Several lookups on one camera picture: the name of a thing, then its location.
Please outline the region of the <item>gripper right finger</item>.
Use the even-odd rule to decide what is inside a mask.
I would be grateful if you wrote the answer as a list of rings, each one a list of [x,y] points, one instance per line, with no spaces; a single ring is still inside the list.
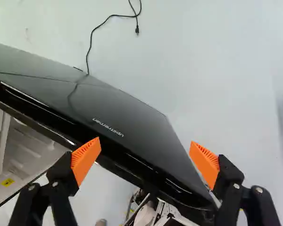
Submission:
[[[215,216],[216,226],[236,225],[240,210],[244,211],[249,226],[281,224],[269,191],[261,186],[244,187],[244,174],[224,155],[216,155],[192,141],[189,156],[221,201]]]

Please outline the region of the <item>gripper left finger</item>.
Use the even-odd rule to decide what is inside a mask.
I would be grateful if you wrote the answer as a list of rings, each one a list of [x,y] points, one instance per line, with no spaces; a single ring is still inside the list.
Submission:
[[[73,152],[67,151],[47,170],[48,183],[32,183],[19,193],[10,226],[41,226],[48,207],[57,226],[76,226],[69,197],[75,196],[101,152],[100,139],[92,139]]]

